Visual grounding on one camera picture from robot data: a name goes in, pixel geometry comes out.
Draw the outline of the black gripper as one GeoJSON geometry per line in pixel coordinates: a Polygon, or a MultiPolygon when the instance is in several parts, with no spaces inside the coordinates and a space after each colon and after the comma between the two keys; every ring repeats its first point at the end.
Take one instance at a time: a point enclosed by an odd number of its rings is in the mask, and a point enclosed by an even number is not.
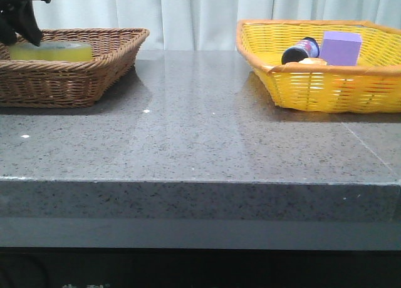
{"type": "MultiPolygon", "coordinates": [[[[34,16],[32,1],[36,0],[1,0],[1,42],[6,46],[16,43],[14,28],[9,23],[9,16],[19,9],[19,34],[35,46],[40,46],[43,37],[34,16]]],[[[39,0],[50,3],[51,0],[39,0]]]]}

